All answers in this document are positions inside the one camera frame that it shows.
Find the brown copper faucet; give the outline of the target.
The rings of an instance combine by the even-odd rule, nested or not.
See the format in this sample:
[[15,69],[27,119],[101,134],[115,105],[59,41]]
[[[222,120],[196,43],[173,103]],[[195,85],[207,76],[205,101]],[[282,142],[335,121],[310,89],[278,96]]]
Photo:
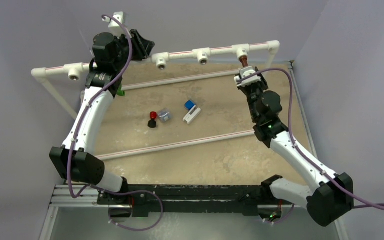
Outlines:
[[239,62],[242,64],[242,67],[245,68],[245,67],[248,67],[249,66],[249,63],[248,63],[248,57],[246,55],[243,55],[241,57],[239,57]]

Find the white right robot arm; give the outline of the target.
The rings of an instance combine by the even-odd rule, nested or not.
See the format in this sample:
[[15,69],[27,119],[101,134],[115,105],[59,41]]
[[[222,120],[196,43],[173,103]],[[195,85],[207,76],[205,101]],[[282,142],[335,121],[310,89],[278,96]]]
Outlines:
[[307,210],[320,226],[326,227],[346,213],[355,204],[352,178],[337,174],[309,153],[293,136],[292,129],[282,123],[281,97],[269,90],[267,81],[252,66],[244,67],[234,77],[236,87],[245,94],[256,138],[284,158],[304,179],[305,185],[290,182],[283,177],[266,180],[260,196],[268,204],[285,200]]

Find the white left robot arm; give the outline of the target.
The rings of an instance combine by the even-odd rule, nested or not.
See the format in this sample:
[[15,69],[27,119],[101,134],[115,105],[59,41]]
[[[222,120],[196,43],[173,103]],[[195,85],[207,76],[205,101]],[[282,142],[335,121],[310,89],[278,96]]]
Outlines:
[[93,155],[96,137],[104,115],[122,85],[122,75],[132,61],[151,55],[155,43],[143,38],[136,29],[129,35],[109,32],[93,38],[93,59],[88,64],[85,92],[75,123],[60,147],[52,147],[49,157],[58,174],[68,182],[81,182],[106,190],[118,205],[126,203],[129,191],[125,178],[108,171]]

